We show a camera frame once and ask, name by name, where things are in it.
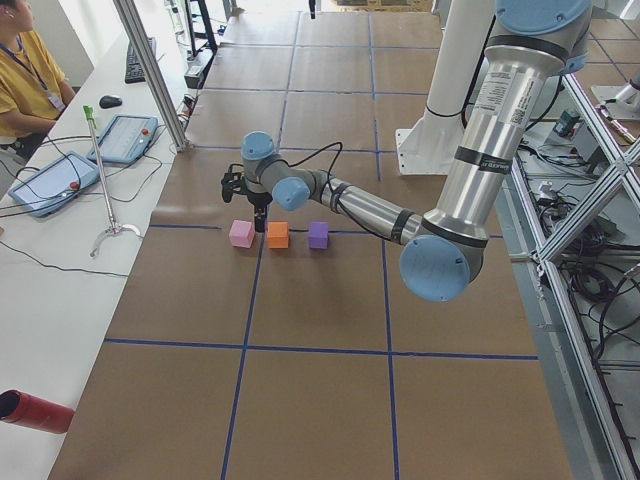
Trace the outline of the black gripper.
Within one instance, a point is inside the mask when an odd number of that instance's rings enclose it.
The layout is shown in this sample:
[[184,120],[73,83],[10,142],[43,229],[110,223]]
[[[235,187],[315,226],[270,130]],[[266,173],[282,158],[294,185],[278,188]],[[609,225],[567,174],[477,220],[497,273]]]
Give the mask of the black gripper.
[[271,203],[271,194],[268,192],[249,192],[248,200],[254,206],[255,231],[265,232],[267,221],[267,206]]

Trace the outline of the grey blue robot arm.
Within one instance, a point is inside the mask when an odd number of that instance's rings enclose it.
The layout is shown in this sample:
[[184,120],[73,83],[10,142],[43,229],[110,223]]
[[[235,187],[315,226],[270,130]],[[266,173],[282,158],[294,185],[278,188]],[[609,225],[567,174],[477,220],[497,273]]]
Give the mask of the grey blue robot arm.
[[482,267],[488,215],[545,81],[584,64],[592,6],[498,1],[494,12],[484,50],[489,68],[434,209],[418,216],[327,171],[296,169],[257,131],[243,139],[239,175],[257,229],[270,202],[294,211],[312,199],[402,245],[401,277],[415,295],[432,302],[460,295]]

